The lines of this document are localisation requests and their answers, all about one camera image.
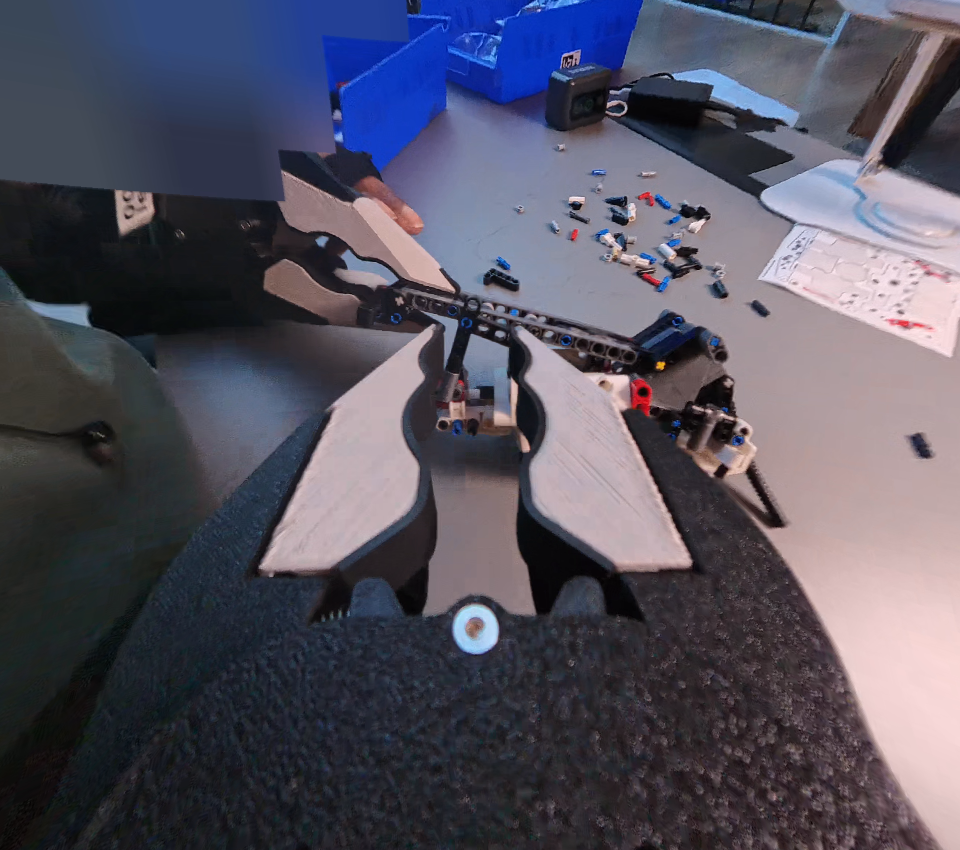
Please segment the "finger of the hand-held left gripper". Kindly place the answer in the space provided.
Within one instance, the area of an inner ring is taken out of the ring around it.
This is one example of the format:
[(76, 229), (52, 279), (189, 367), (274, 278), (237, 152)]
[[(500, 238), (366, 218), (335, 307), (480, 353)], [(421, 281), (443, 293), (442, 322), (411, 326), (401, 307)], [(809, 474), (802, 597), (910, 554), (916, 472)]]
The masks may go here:
[(283, 171), (281, 176), (284, 198), (279, 210), (292, 229), (339, 239), (355, 257), (389, 269), (401, 283), (426, 291), (459, 292), (430, 253), (373, 198), (344, 200), (292, 172)]
[(307, 268), (283, 258), (266, 268), (263, 289), (308, 319), (336, 327), (356, 327), (362, 307), (390, 285), (384, 277), (347, 267)]

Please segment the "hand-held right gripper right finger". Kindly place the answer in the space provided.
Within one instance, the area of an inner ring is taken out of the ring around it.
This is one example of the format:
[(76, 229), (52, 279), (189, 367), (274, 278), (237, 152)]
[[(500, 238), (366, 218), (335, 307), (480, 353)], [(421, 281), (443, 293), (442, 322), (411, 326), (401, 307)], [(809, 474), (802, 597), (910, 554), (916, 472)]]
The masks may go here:
[(606, 571), (690, 570), (690, 552), (627, 426), (624, 395), (526, 329), (512, 329), (509, 356), (529, 515)]

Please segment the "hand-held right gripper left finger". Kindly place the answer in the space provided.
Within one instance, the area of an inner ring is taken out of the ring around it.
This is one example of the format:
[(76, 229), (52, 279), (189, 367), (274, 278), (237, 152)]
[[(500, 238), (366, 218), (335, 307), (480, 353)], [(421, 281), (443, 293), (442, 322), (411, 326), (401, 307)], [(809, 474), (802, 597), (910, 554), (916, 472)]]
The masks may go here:
[(411, 577), (436, 545), (423, 443), (436, 427), (444, 329), (429, 324), (326, 411), (278, 514), (264, 577)]

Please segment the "white toy brick truck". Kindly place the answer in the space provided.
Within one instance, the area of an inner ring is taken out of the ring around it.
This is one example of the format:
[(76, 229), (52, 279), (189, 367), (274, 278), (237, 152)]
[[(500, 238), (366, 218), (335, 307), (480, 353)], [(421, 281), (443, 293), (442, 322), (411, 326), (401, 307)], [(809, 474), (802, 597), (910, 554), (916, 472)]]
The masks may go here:
[(606, 389), (621, 411), (641, 411), (716, 480), (744, 475), (776, 528), (786, 516), (756, 462), (753, 427), (738, 412), (735, 379), (727, 372), (725, 340), (678, 313), (662, 312), (628, 338), (558, 316), (537, 314), (488, 298), (416, 289), (401, 281), (370, 292), (357, 311), (363, 328), (412, 331), (434, 318), (456, 331), (435, 402), (441, 432), (470, 436), (520, 435), (519, 385), (497, 371), (489, 386), (474, 386), (466, 353), (474, 339), (503, 346), (522, 329)]

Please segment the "grey desk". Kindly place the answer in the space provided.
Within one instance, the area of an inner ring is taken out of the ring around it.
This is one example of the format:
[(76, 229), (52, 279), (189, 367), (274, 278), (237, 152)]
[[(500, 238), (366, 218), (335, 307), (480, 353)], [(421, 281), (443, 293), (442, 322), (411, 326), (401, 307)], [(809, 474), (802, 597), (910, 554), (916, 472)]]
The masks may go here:
[[(462, 287), (479, 286), (495, 260), (490, 237), (561, 162), (612, 161), (643, 177), (680, 174), (686, 162), (613, 121), (555, 133), (537, 98), (497, 105), (457, 86), (448, 96), (381, 172)], [(726, 340), (738, 410), (788, 521), (769, 538), (822, 618), (906, 795), (942, 848), (958, 848), (958, 350), (948, 360), (780, 288), (757, 290), (750, 310), (721, 307), (707, 321), (666, 308)], [(567, 317), (632, 335), (661, 310)], [(286, 322), (161, 338), (160, 380), (195, 441), (207, 513), (405, 341)], [(912, 451), (917, 432), (932, 460)], [(427, 613), (468, 594), (531, 613), (510, 442), (446, 435), (431, 447), (439, 525)]]

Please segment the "black desk mat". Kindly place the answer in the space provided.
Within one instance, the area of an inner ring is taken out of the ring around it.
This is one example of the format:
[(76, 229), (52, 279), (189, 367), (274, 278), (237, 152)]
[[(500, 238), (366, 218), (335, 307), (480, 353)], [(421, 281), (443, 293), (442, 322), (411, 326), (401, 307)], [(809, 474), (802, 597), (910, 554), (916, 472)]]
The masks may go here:
[(706, 116), (695, 124), (643, 120), (630, 114), (617, 121), (750, 196), (759, 197), (768, 186), (757, 174), (794, 159), (788, 150)]

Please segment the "person's left hand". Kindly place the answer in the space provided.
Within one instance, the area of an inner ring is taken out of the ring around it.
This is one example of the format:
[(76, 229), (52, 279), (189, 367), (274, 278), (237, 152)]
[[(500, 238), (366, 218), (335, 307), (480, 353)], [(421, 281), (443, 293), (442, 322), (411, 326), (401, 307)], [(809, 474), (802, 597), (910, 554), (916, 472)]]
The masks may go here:
[(368, 175), (352, 186), (362, 196), (374, 200), (407, 234), (417, 237), (423, 232), (422, 218), (379, 177)]

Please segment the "large blue plastic bin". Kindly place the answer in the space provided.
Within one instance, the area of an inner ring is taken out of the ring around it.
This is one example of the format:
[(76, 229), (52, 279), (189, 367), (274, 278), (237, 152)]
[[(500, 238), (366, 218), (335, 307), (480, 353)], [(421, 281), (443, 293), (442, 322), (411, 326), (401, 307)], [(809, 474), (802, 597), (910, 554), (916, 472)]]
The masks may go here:
[(343, 145), (383, 167), (447, 108), (450, 18), (409, 15), (405, 42), (325, 36)]
[(496, 103), (544, 91), (554, 71), (620, 69), (644, 0), (420, 0), (448, 18), (447, 79)]

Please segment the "scattered loose brick pieces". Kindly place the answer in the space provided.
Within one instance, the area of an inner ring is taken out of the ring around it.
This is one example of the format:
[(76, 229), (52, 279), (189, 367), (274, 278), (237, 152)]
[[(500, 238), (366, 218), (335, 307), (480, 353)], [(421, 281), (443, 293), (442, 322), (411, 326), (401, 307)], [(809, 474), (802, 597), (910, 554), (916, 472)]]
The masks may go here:
[(754, 198), (686, 162), (664, 169), (643, 177), (612, 161), (597, 173), (561, 162), (503, 220), (488, 255), (510, 262), (526, 301), (567, 316), (750, 311), (763, 251), (783, 228), (763, 235), (772, 218)]

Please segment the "black device with green lights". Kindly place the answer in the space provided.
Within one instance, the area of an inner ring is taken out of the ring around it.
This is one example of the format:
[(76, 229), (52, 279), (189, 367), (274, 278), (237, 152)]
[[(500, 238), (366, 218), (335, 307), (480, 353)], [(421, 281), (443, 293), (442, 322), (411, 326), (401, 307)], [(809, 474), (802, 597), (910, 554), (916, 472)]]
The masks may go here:
[(598, 124), (607, 114), (614, 72), (599, 64), (562, 68), (549, 77), (544, 119), (558, 131)]

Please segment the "person's green sweatshirt torso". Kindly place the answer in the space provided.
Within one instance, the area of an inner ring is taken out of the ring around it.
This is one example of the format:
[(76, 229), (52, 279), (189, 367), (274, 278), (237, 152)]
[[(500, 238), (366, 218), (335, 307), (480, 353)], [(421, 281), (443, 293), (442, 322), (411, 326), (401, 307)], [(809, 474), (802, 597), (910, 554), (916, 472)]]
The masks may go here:
[(1, 433), (1, 748), (17, 747), (197, 528), (194, 447), (147, 360), (101, 329), (37, 313), (1, 277), (1, 425), (104, 420), (117, 459)]

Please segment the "black flat case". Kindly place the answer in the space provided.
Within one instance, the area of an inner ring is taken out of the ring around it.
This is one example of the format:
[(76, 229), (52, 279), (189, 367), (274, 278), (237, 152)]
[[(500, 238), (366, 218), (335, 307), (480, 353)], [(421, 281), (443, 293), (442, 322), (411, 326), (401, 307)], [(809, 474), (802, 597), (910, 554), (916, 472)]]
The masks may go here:
[(630, 85), (626, 116), (641, 122), (694, 127), (709, 108), (713, 88), (658, 74)]

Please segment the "white sticker sheet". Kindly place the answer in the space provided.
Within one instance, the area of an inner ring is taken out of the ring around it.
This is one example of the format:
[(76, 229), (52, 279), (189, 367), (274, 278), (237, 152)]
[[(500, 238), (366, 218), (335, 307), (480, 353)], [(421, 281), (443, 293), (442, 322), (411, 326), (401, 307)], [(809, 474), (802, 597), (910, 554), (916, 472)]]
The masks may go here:
[(795, 225), (759, 280), (944, 357), (958, 342), (958, 273)]

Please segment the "white book stand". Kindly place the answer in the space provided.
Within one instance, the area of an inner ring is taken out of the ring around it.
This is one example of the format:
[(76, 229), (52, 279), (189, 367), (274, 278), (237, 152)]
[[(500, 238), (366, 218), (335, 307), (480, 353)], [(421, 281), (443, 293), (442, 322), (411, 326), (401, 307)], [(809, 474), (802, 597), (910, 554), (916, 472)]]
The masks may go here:
[(838, 1), (853, 15), (917, 32), (917, 50), (858, 161), (802, 172), (764, 190), (761, 203), (794, 223), (958, 270), (958, 196), (893, 169), (885, 151), (921, 112), (922, 92), (958, 43), (959, 0)]

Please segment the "white plastic container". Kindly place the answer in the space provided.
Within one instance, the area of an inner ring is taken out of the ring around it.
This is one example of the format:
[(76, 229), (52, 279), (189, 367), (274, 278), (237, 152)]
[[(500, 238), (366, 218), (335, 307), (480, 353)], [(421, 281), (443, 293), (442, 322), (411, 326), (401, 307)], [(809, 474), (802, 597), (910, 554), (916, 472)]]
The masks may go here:
[(714, 70), (693, 69), (673, 72), (672, 76), (681, 81), (710, 85), (713, 89), (710, 97), (712, 104), (750, 111), (759, 117), (780, 120), (790, 127), (796, 126), (800, 118), (797, 110)]

